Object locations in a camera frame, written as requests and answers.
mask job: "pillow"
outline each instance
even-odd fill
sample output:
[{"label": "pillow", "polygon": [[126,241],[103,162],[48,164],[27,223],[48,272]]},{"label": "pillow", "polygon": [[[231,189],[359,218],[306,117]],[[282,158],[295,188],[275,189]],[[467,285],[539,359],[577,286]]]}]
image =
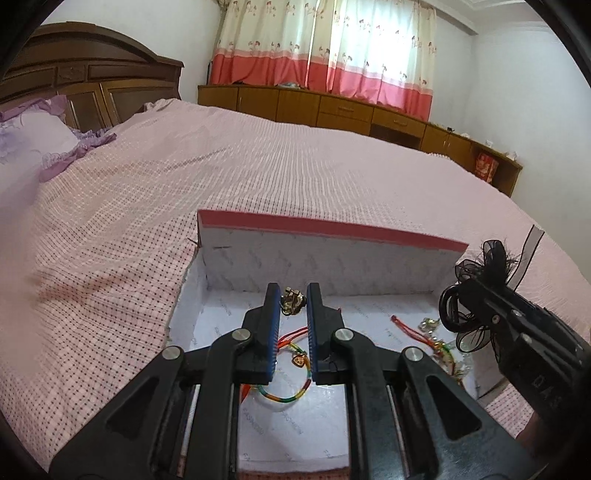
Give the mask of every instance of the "pillow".
[{"label": "pillow", "polygon": [[30,100],[0,113],[0,163],[37,154],[40,181],[48,181],[88,151],[116,138],[105,131],[81,134],[70,129],[59,117],[66,106],[66,96],[57,95]]}]

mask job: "floral curtain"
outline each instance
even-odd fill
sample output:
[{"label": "floral curtain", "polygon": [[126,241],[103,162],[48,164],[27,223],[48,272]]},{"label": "floral curtain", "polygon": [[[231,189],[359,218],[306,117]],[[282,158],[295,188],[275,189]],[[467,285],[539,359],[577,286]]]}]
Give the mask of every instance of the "floral curtain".
[{"label": "floral curtain", "polygon": [[427,121],[435,9],[413,0],[334,0],[330,43],[314,45],[309,86]]},{"label": "floral curtain", "polygon": [[210,83],[296,83],[428,120],[435,9],[417,0],[219,0]]},{"label": "floral curtain", "polygon": [[316,0],[230,0],[210,83],[304,86],[316,12]]}]

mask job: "wooden headboard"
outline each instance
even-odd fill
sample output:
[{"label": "wooden headboard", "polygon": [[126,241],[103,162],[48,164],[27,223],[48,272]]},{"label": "wooden headboard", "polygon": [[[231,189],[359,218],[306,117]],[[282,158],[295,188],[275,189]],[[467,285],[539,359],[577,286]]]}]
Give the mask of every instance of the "wooden headboard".
[{"label": "wooden headboard", "polygon": [[157,56],[108,28],[80,22],[42,25],[0,82],[0,111],[32,98],[67,95],[66,123],[112,127],[146,102],[180,98],[183,63]]}]

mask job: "ceiling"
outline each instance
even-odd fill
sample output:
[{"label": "ceiling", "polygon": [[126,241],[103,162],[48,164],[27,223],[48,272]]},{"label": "ceiling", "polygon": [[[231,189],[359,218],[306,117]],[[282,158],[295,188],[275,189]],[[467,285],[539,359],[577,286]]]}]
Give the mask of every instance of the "ceiling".
[{"label": "ceiling", "polygon": [[505,23],[541,22],[525,0],[425,0],[477,34]]}]

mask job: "white wall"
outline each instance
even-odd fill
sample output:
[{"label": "white wall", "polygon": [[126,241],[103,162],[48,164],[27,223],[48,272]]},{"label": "white wall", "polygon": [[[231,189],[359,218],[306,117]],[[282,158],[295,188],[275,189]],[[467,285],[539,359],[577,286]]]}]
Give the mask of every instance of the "white wall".
[{"label": "white wall", "polygon": [[466,101],[472,83],[473,39],[460,24],[438,12],[435,33],[437,55],[429,121],[452,127],[459,133],[465,128]]},{"label": "white wall", "polygon": [[545,25],[474,40],[466,128],[524,166],[513,199],[591,280],[591,87]]},{"label": "white wall", "polygon": [[181,98],[195,102],[206,83],[219,25],[214,0],[64,0],[45,23],[80,21],[111,28],[157,55],[181,60]]}]

